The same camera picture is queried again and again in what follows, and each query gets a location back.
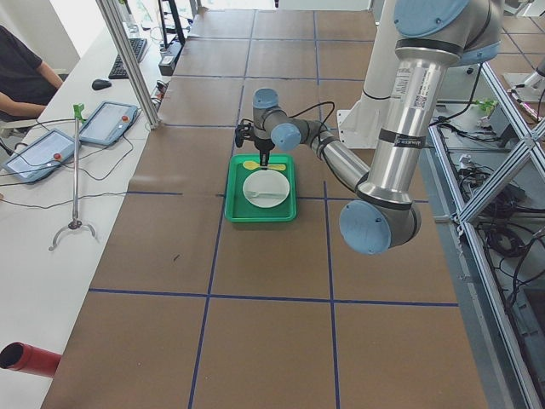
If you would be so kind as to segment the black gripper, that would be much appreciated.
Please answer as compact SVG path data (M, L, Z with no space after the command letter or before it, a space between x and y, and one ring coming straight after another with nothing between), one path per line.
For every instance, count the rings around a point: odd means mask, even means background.
M270 139L257 138L255 140L255 147L260 152L260 167L268 168L269 152L273 150L273 142Z

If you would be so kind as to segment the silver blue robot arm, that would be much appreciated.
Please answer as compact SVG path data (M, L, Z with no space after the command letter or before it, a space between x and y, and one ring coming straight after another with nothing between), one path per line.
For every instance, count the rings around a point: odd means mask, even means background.
M416 236L421 215L408 189L425 146L447 70L493 59L500 48L502 1L397 1L388 51L399 60L371 164L318 120L289 117L273 89L258 89L252 124L240 124L235 142L253 141L267 166L275 148L311 148L336 178L357 195L341 211L340 230L355 251L375 255Z

